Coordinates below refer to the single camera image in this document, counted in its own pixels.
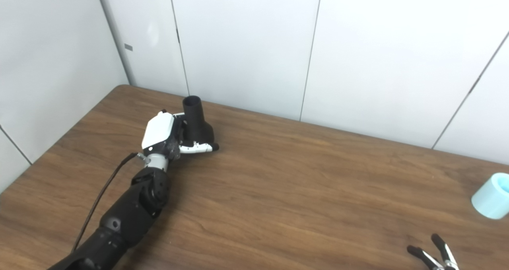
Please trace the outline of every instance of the black robotic forearm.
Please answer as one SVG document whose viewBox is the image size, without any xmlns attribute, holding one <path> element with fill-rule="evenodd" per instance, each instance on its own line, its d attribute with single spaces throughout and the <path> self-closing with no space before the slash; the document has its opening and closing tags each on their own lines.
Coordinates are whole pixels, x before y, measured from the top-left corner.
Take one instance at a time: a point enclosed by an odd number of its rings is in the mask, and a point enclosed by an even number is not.
<svg viewBox="0 0 509 270">
<path fill-rule="evenodd" d="M 182 104 L 184 113 L 172 115 L 162 110 L 149 121 L 142 141 L 143 155 L 139 154 L 145 168 L 102 216 L 97 230 L 48 270 L 111 270 L 127 249 L 140 242 L 166 205 L 171 188 L 169 163 L 180 158 L 181 152 L 219 149 L 212 127 L 205 122 L 200 98 L 189 96 Z"/>
<path fill-rule="evenodd" d="M 102 216 L 97 230 L 49 270 L 111 270 L 158 218 L 170 187 L 171 180 L 163 170 L 142 169 L 132 179 L 131 187 Z"/>
</svg>

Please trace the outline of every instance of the white wall panel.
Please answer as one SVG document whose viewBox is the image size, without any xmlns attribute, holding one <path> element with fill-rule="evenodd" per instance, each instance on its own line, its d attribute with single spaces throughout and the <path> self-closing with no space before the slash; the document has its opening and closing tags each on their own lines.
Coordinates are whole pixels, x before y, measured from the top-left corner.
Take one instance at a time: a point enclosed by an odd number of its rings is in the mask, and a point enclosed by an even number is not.
<svg viewBox="0 0 509 270">
<path fill-rule="evenodd" d="M 319 0 L 173 0 L 191 94 L 299 119 Z"/>
<path fill-rule="evenodd" d="M 509 41 L 447 127 L 435 149 L 509 165 Z"/>
<path fill-rule="evenodd" d="M 432 147 L 507 11 L 507 0 L 321 0 L 302 121 Z"/>
<path fill-rule="evenodd" d="M 0 124 L 35 161 L 127 79 L 99 0 L 0 0 L 0 19 Z"/>
<path fill-rule="evenodd" d="M 0 131 L 0 194 L 29 166 L 29 162 Z"/>
<path fill-rule="evenodd" d="M 106 0 L 105 9 L 127 59 L 131 83 L 187 96 L 171 0 Z"/>
</svg>

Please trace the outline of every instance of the wood grain surface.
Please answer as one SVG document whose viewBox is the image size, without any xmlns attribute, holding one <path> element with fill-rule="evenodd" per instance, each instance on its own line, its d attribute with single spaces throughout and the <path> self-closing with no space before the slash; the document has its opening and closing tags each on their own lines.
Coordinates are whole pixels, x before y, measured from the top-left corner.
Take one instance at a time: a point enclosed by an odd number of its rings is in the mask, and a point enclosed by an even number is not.
<svg viewBox="0 0 509 270">
<path fill-rule="evenodd" d="M 103 184 L 160 109 L 182 98 L 121 85 L 0 199 L 0 269 L 65 257 Z M 509 218 L 484 218 L 472 194 L 507 165 L 204 103 L 220 150 L 171 164 L 171 199 L 123 270 L 425 270 L 406 252 L 439 233 L 462 270 L 504 270 Z M 85 237 L 142 167 L 105 193 Z"/>
</svg>

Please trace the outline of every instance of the black tube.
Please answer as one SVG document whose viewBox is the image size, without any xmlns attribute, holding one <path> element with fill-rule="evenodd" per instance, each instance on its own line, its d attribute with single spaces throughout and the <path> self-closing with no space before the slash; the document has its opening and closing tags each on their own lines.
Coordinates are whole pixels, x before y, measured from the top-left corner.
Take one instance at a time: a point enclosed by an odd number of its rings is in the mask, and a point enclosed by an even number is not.
<svg viewBox="0 0 509 270">
<path fill-rule="evenodd" d="M 182 101 L 187 126 L 184 129 L 184 139 L 199 144 L 213 143 L 214 130 L 205 122 L 202 100 L 198 96 L 188 96 Z"/>
</svg>

